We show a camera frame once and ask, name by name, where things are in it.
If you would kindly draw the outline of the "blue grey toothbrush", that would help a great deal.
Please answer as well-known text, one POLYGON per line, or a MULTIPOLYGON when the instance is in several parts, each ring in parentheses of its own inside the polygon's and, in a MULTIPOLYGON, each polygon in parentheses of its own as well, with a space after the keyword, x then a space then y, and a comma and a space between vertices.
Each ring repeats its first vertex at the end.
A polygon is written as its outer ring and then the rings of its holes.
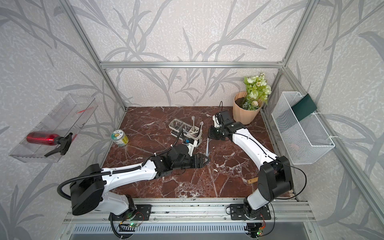
POLYGON ((209 156, 209 138, 207 138, 207 145, 206 145, 206 156, 209 156))

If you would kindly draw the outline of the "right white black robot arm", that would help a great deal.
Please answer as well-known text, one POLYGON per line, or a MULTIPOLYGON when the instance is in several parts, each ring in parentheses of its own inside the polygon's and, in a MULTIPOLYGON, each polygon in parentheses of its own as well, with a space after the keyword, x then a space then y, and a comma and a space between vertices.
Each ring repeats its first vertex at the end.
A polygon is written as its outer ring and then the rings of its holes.
POLYGON ((209 138, 226 139, 239 146, 255 163, 259 170, 257 190, 244 199, 244 211, 247 215, 266 207, 273 200, 294 188, 290 161, 285 156, 277 156, 252 136, 247 127, 232 119, 229 111, 213 115, 209 138))

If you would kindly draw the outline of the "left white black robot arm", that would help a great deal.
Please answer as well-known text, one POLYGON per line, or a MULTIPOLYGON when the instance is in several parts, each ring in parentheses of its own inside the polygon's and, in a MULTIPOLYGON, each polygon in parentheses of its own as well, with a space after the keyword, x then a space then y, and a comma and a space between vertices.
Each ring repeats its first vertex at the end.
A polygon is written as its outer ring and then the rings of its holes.
POLYGON ((133 212, 134 202, 129 196, 113 193, 114 189, 163 178, 174 170, 201 169, 209 162, 208 156, 195 154, 192 145, 180 144, 139 164, 103 169, 98 164, 90 165, 78 177, 59 184, 57 193, 71 202, 74 216, 92 211, 120 216, 133 212))

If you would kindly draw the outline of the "beige ribbed flower pot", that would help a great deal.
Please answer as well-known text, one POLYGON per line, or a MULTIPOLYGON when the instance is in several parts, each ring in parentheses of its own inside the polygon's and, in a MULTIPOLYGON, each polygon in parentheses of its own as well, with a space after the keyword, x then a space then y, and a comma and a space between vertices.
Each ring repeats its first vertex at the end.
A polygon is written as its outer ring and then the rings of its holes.
POLYGON ((255 110, 255 111, 248 111, 242 109, 236 101, 238 99, 242 99, 247 95, 246 91, 239 92, 235 95, 234 100, 233 100, 233 118, 236 122, 241 122, 243 125, 249 125, 257 116, 259 111, 262 109, 261 107, 263 104, 259 102, 260 108, 255 110))

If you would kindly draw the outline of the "green white artificial flowers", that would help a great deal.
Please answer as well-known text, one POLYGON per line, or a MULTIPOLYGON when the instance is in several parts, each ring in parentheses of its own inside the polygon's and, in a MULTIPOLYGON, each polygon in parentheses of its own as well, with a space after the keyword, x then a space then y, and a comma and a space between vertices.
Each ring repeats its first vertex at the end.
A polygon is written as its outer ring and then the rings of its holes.
POLYGON ((272 93, 272 88, 267 84, 265 73, 260 72, 253 77, 244 77, 246 85, 246 96, 243 99, 241 107, 244 110, 256 111, 263 104, 268 103, 269 95, 272 93))

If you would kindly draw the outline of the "green toy garden fork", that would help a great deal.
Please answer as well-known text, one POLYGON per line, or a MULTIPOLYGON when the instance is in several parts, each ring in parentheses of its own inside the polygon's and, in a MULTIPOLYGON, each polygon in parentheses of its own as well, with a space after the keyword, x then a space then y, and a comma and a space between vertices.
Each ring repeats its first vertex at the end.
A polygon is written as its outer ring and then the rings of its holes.
POLYGON ((254 183, 257 183, 258 180, 259 180, 258 177, 256 177, 256 178, 252 178, 252 179, 247 180, 247 183, 248 183, 249 185, 252 185, 252 184, 254 184, 254 183))

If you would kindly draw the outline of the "small green tin can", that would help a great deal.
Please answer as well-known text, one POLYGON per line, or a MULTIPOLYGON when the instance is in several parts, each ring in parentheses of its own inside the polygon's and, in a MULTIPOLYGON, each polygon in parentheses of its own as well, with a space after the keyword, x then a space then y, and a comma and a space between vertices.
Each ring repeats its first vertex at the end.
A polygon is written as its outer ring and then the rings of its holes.
POLYGON ((112 132, 111 139, 118 147, 123 147, 129 142, 129 139, 123 130, 112 132))

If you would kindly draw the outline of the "red spray bottle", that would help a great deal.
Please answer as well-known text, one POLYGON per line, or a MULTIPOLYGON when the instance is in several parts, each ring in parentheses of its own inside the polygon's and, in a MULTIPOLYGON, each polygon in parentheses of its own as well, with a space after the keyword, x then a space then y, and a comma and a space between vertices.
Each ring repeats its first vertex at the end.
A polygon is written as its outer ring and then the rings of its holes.
POLYGON ((72 144, 72 139, 73 133, 69 133, 66 137, 61 137, 52 133, 31 132, 26 137, 27 142, 30 144, 58 146, 54 150, 46 153, 44 155, 46 158, 54 154, 60 154, 61 156, 64 156, 72 144))

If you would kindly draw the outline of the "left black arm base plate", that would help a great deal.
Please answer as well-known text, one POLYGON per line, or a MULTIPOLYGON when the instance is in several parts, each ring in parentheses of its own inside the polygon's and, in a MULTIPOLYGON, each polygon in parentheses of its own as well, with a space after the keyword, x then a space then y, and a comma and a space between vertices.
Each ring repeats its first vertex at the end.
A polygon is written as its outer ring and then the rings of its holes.
POLYGON ((151 214, 152 205, 135 205, 121 215, 110 214, 108 220, 112 221, 148 221, 151 214))

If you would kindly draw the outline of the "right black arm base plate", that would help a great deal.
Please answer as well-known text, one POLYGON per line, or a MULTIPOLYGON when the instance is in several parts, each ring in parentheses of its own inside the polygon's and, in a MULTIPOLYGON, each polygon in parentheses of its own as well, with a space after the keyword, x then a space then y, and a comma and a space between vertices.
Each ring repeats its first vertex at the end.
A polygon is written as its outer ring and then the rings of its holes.
POLYGON ((231 220, 271 220, 271 212, 268 206, 262 206, 258 210, 253 210, 245 204, 230 205, 231 220))

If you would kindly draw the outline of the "aluminium mounting rail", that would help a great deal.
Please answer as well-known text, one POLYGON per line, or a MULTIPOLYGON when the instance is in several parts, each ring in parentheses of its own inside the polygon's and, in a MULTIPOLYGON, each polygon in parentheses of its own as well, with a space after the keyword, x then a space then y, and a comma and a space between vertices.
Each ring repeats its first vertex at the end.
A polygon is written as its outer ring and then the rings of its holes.
MULTIPOLYGON (((243 198, 147 198, 134 199, 136 205, 151 205, 147 223, 229 223, 231 204, 242 204, 243 198)), ((308 202, 279 200, 269 205, 271 219, 266 222, 314 222, 308 202)))

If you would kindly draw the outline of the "clear plastic wall shelf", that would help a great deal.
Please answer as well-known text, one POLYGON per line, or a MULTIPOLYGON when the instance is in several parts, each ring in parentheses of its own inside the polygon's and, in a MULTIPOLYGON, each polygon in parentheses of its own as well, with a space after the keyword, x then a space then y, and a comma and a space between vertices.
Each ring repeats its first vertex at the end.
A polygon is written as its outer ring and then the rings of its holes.
MULTIPOLYGON (((73 133, 73 144, 97 107, 94 97, 68 94, 31 132, 46 132, 61 137, 73 133)), ((60 154, 44 157, 58 146, 30 144, 26 137, 10 152, 11 157, 24 163, 57 163, 62 157, 60 154)))

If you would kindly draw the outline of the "aluminium frame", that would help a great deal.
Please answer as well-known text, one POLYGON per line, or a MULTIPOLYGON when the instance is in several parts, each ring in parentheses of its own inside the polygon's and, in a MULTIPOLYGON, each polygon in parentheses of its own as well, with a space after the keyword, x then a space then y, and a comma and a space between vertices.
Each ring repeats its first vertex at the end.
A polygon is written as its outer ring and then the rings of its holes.
MULTIPOLYGON (((290 85, 296 91, 301 94, 306 94, 307 91, 304 89, 301 83, 299 83, 298 78, 294 75, 292 70, 288 67, 288 63, 291 60, 297 45, 299 44, 300 39, 304 35, 305 29, 308 26, 311 18, 314 15, 315 9, 319 1, 307 1, 305 6, 304 15, 299 22, 299 26, 294 33, 293 39, 289 45, 288 51, 279 62, 105 62, 102 63, 97 56, 96 50, 92 46, 86 31, 84 30, 82 24, 80 23, 74 8, 72 7, 70 1, 60 1, 60 7, 63 14, 69 19, 71 25, 74 27, 76 33, 78 34, 80 40, 82 41, 87 52, 90 54, 93 63, 96 66, 96 71, 102 76, 102 79, 107 84, 109 89, 112 91, 115 98, 117 98, 118 103, 125 110, 125 106, 122 97, 117 92, 115 86, 110 80, 109 76, 105 72, 104 68, 134 68, 134 69, 160 69, 160 68, 177 68, 177 69, 251 69, 251 68, 272 68, 279 69, 278 76, 275 80, 274 86, 279 84, 281 77, 285 77, 290 85)), ((336 131, 331 127, 327 122, 325 115, 321 113, 316 113, 316 117, 319 118, 320 123, 325 127, 325 130, 334 136, 335 148, 334 153, 338 157, 340 163, 343 165, 345 172, 350 176, 351 180, 354 182, 357 189, 360 191, 361 195, 367 202, 367 205, 375 214, 376 218, 382 224, 384 222, 384 199, 373 186, 373 183, 369 180, 369 177, 366 176, 363 170, 358 165, 357 161, 353 159, 352 155, 348 152, 345 144, 339 139, 336 135, 336 131)))

